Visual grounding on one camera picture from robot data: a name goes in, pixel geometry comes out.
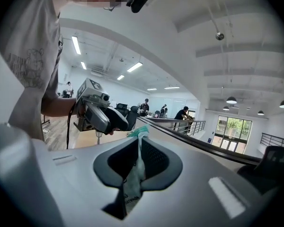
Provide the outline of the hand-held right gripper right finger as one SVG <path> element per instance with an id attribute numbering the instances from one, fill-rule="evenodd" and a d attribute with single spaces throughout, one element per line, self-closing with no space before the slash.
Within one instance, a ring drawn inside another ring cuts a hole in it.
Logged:
<path id="1" fill-rule="evenodd" d="M 142 139 L 146 179 L 131 227 L 249 227 L 265 206 L 244 178 L 211 156 Z"/>

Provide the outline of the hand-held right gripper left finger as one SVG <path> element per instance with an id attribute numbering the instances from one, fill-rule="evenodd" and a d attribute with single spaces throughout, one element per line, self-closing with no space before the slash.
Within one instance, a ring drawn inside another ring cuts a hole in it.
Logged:
<path id="1" fill-rule="evenodd" d="M 134 142 L 126 138 L 99 146 L 48 151 L 40 140 L 0 124 L 0 189 L 35 227 L 135 227 L 126 215 L 123 179 L 107 186 L 94 171 L 102 153 Z"/>

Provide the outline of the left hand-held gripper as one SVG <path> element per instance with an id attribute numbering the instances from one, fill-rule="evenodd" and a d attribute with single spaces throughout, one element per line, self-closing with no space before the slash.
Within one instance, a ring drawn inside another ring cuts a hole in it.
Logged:
<path id="1" fill-rule="evenodd" d="M 87 78 L 77 90 L 75 113 L 80 131 L 96 129 L 104 134 L 114 130 L 126 131 L 128 121 L 116 109 L 110 107 L 109 95 L 102 86 Z"/>

